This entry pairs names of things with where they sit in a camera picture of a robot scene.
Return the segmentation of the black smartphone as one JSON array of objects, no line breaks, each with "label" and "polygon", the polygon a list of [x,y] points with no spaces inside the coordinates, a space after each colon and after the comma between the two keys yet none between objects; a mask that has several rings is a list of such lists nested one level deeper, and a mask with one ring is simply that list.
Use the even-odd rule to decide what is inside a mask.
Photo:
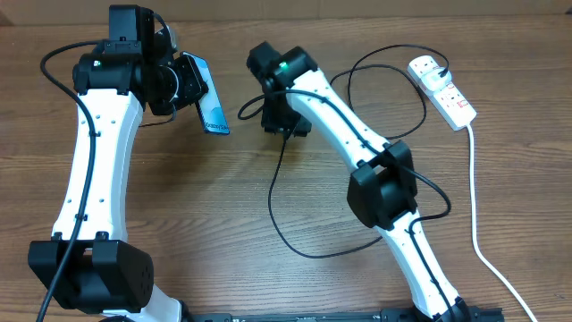
[{"label": "black smartphone", "polygon": [[189,52],[183,55],[191,58],[198,67],[202,80],[206,83],[207,93],[196,103],[198,115],[205,133],[229,135],[230,128],[225,118],[223,108],[216,91],[215,83],[207,61]]}]

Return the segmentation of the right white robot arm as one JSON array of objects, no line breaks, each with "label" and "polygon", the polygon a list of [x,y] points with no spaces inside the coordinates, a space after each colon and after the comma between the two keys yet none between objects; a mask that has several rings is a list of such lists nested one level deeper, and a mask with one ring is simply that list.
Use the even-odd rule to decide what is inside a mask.
[{"label": "right white robot arm", "polygon": [[391,143],[361,121],[301,47],[280,54],[263,42],[250,51],[247,66],[268,99],[265,110],[276,130],[293,133],[304,118],[341,155],[349,170],[349,207],[390,248],[418,319],[468,321],[468,306],[440,268],[416,203],[417,182],[437,186],[415,171],[407,144]]}]

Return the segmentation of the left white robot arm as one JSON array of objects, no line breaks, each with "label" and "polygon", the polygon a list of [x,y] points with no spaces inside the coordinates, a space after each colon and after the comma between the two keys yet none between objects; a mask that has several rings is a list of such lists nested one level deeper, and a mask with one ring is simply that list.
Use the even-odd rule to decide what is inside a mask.
[{"label": "left white robot arm", "polygon": [[195,105],[206,132],[228,133],[209,66],[172,44],[107,39],[93,43],[72,77],[78,127],[68,188],[50,238],[28,253],[45,301],[105,321],[189,321],[187,305],[155,284],[150,255],[129,244],[125,200],[146,108],[170,123]]}]

